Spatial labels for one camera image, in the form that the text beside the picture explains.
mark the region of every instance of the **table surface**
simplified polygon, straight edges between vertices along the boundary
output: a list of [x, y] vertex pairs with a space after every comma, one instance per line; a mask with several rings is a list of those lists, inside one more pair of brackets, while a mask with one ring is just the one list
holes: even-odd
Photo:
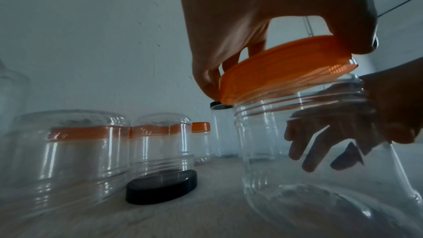
[[[412, 185], [423, 193], [423, 150], [397, 150]], [[215, 158], [196, 167], [198, 187], [191, 193], [157, 205], [130, 205], [124, 192], [78, 214], [41, 215], [19, 226], [23, 234], [1, 237], [287, 237], [247, 204], [241, 184], [241, 159]]]

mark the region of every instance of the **black lid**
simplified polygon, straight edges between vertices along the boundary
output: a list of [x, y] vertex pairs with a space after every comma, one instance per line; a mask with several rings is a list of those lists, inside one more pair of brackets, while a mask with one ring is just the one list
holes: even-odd
[[225, 110], [225, 109], [231, 109], [232, 105], [226, 105], [222, 104], [220, 101], [213, 101], [210, 103], [210, 109], [211, 110]]
[[186, 170], [136, 178], [126, 185], [125, 200], [152, 205], [184, 196], [197, 187], [197, 172]]

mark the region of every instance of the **hand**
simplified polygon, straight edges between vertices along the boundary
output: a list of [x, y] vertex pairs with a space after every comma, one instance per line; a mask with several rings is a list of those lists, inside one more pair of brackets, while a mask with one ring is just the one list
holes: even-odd
[[[337, 143], [354, 139], [331, 167], [342, 170], [363, 163], [365, 156], [381, 142], [412, 143], [423, 127], [423, 58], [379, 73], [362, 76], [364, 90], [378, 111], [371, 112], [366, 103], [334, 103], [308, 108], [292, 115], [285, 131], [285, 139], [292, 141], [289, 156], [299, 160], [312, 136], [327, 127], [315, 139], [303, 169], [313, 172], [330, 148]], [[343, 90], [332, 86], [326, 93]]]
[[238, 63], [265, 49], [267, 28], [281, 16], [322, 16], [329, 30], [351, 49], [365, 54], [377, 45], [377, 12], [373, 0], [182, 0], [193, 76], [203, 92], [219, 100], [219, 66]]

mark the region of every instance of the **white wall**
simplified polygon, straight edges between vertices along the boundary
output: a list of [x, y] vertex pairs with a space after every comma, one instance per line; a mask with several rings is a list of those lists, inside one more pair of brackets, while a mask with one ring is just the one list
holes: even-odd
[[370, 55], [378, 71], [423, 56], [423, 0], [412, 0], [379, 18], [379, 48]]
[[[211, 100], [191, 75], [180, 0], [0, 0], [0, 19], [0, 58], [32, 79], [29, 112], [170, 111], [210, 120]], [[312, 25], [328, 33], [322, 19]], [[278, 18], [267, 46], [304, 37], [302, 18]], [[357, 60], [357, 74], [373, 71], [367, 57]]]

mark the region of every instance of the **transparent jar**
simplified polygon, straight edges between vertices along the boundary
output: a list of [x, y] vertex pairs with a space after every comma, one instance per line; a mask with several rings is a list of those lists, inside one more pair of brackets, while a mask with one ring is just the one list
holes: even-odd
[[16, 117], [24, 113], [30, 79], [7, 69], [0, 60], [0, 137]]
[[362, 81], [326, 78], [236, 100], [249, 204], [293, 237], [422, 237], [421, 196]]
[[177, 113], [156, 113], [138, 118], [132, 127], [129, 180], [193, 169], [188, 150], [191, 120]]
[[0, 209], [4, 216], [81, 209], [122, 190], [130, 123], [98, 111], [22, 115], [4, 138]]
[[194, 152], [194, 163], [201, 165], [210, 162], [210, 123], [193, 122], [192, 134], [190, 135], [189, 147]]
[[220, 101], [210, 103], [212, 115], [213, 149], [217, 157], [237, 157], [239, 146], [234, 126], [234, 110]]

